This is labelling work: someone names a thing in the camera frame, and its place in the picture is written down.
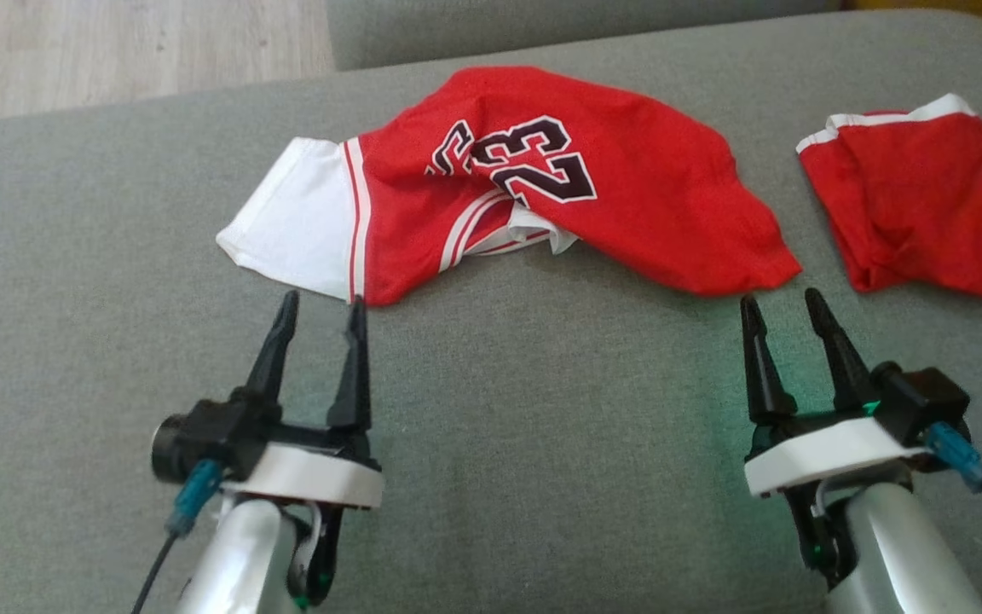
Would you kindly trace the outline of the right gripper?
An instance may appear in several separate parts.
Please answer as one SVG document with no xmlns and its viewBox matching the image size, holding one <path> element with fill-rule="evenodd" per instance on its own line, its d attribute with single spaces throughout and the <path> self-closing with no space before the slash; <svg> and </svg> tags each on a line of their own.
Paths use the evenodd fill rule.
<svg viewBox="0 0 982 614">
<path fill-rule="evenodd" d="M 872 412 L 870 372 L 822 292 L 804 302 L 823 343 L 837 412 Z M 779 376 L 753 294 L 740 300 L 748 416 L 755 425 L 743 474 L 757 499 L 786 504 L 801 563 L 829 591 L 925 591 L 928 516 L 915 493 L 927 448 L 897 443 L 873 417 L 851 417 L 786 439 L 779 424 L 796 401 Z"/>
</svg>

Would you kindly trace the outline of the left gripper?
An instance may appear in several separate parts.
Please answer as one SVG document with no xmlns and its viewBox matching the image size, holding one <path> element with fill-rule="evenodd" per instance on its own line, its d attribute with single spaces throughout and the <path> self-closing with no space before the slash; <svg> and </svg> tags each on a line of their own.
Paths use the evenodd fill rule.
<svg viewBox="0 0 982 614">
<path fill-rule="evenodd" d="M 245 383 L 245 403 L 254 412 L 278 407 L 298 311 L 297 291 L 285 292 Z M 344 512 L 377 509 L 384 495 L 383 469 L 369 442 L 372 394 L 367 305 L 361 295 L 350 305 L 344 341 L 347 354 L 325 426 L 265 422 L 261 461 L 222 498 L 222 520 L 241 504 L 265 501 L 292 525 L 295 544 L 284 583 L 295 604 L 325 601 L 338 568 Z"/>
</svg>

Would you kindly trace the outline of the red shorts with white stripes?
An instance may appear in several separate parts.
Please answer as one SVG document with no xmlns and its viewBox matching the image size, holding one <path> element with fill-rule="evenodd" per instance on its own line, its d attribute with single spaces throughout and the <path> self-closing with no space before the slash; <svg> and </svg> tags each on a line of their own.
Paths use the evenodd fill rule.
<svg viewBox="0 0 982 614">
<path fill-rule="evenodd" d="M 837 113 L 795 151 L 853 290 L 919 282 L 982 297 L 982 118 L 969 102 Z"/>
</svg>

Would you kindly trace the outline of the red jersey with white sleeves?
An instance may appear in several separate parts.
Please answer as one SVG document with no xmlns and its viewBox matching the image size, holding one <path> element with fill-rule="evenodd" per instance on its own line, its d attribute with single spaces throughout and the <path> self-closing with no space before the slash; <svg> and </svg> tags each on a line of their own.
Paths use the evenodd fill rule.
<svg viewBox="0 0 982 614">
<path fill-rule="evenodd" d="M 296 137 L 216 242 L 239 267 L 371 306 L 537 244 L 584 242 L 705 297 L 801 272 L 719 132 L 538 67 L 467 67 L 381 128 Z"/>
</svg>

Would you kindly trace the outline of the large grey sofa seat cushion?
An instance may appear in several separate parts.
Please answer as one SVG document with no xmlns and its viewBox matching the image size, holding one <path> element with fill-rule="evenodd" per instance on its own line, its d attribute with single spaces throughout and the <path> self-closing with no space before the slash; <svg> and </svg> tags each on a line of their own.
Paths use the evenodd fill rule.
<svg viewBox="0 0 982 614">
<path fill-rule="evenodd" d="M 650 95 L 728 140 L 802 264 L 760 296 L 804 412 L 833 386 L 803 292 L 866 362 L 939 367 L 982 452 L 982 300 L 852 290 L 795 144 L 956 93 L 982 20 L 831 13 L 650 32 L 0 121 L 0 614 L 128 614 L 176 494 L 153 428 L 246 379 L 284 288 L 223 255 L 294 136 L 384 125 L 461 67 Z M 347 513 L 324 613 L 815 611 L 787 506 L 753 498 L 739 302 L 585 245 L 471 259 L 369 315 L 384 504 Z"/>
</svg>

